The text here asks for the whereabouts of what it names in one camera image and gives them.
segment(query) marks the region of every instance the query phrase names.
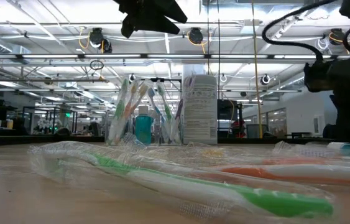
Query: wooden table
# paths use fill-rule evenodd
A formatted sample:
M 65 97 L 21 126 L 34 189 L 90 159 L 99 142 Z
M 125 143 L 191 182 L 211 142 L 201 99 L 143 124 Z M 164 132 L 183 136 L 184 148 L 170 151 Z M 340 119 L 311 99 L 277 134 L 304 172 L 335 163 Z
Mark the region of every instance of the wooden table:
M 0 146 L 0 223 L 196 223 L 158 205 L 39 176 L 30 168 L 28 148 Z M 350 189 L 320 188 L 337 196 L 341 223 L 350 223 Z

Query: table surface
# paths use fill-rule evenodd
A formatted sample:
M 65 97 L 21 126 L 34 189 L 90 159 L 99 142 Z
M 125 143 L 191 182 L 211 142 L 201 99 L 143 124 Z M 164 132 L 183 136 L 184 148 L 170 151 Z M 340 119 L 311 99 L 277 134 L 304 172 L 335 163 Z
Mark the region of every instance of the table surface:
M 196 223 L 158 205 L 39 176 L 30 168 L 29 146 L 0 146 L 0 223 Z M 341 223 L 350 223 L 350 188 L 320 188 L 337 196 Z

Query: ceiling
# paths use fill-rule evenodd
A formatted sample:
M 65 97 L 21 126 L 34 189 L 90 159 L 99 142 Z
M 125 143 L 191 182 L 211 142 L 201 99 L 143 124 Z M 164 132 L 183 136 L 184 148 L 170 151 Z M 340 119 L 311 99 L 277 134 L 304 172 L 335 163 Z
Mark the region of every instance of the ceiling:
M 272 20 L 302 7 L 310 0 L 255 0 L 255 20 L 252 20 L 251 1 L 249 0 L 177 0 L 177 3 L 188 16 L 186 24 L 177 24 L 180 28 L 178 35 L 164 35 L 158 32 L 138 31 L 131 38 L 121 35 L 121 21 L 126 16 L 118 11 L 118 5 L 112 0 L 36 0 L 18 1 L 21 9 L 41 23 L 45 30 L 35 25 L 35 21 L 20 12 L 7 0 L 0 0 L 0 44 L 5 46 L 20 45 L 30 50 L 32 54 L 100 54 L 90 44 L 87 48 L 88 32 L 94 27 L 102 27 L 103 34 L 112 47 L 113 54 L 234 54 L 253 55 L 255 47 L 259 55 L 312 55 L 312 52 L 298 47 L 273 46 L 265 43 L 261 34 L 263 28 Z M 323 34 L 328 35 L 331 29 L 350 28 L 350 20 L 338 12 L 340 2 L 293 17 L 277 24 L 269 30 L 269 37 L 278 40 L 294 40 L 310 45 L 320 46 L 326 55 L 347 55 L 342 45 L 327 45 L 326 40 L 320 40 Z M 253 30 L 256 28 L 256 43 Z M 187 33 L 192 27 L 199 27 L 204 35 L 204 46 L 192 45 Z M 0 60 L 0 79 L 85 79 L 76 84 L 82 89 L 108 89 L 109 92 L 91 92 L 97 98 L 114 102 L 115 92 L 122 77 L 134 74 L 142 78 L 181 78 L 185 72 L 184 64 L 201 64 L 205 73 L 226 77 L 220 82 L 222 89 L 254 90 L 256 68 L 253 58 L 249 60 L 218 60 L 192 59 L 106 59 L 102 60 L 104 68 L 97 71 L 89 70 L 90 59 L 32 59 L 28 64 Z M 291 83 L 298 89 L 300 82 L 293 82 L 302 76 L 304 60 L 258 60 L 258 78 L 268 74 L 272 79 L 263 90 L 282 89 Z M 91 82 L 99 76 L 106 82 Z M 58 89 L 59 82 L 46 85 L 43 82 L 18 83 L 30 89 Z M 176 89 L 177 82 L 165 82 L 166 88 Z M 79 102 L 72 92 L 35 92 L 39 96 L 54 94 L 67 101 Z M 279 94 L 264 95 L 264 100 L 276 100 Z M 178 92 L 171 91 L 170 96 L 177 98 Z M 228 92 L 226 97 L 241 99 L 239 92 Z M 248 94 L 247 99 L 255 99 L 254 94 Z

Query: bottle cap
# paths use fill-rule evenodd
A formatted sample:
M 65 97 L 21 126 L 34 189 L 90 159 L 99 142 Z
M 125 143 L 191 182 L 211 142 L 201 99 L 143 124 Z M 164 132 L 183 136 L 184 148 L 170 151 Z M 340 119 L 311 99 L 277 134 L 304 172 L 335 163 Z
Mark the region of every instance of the bottle cap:
M 139 106 L 139 114 L 148 115 L 149 106 Z

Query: label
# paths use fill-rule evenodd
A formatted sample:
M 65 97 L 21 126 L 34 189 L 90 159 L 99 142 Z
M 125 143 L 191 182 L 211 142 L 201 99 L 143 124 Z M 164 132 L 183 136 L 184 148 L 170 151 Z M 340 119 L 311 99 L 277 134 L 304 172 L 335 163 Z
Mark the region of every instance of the label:
M 216 85 L 195 84 L 186 93 L 184 106 L 184 139 L 209 140 L 218 138 L 218 100 Z

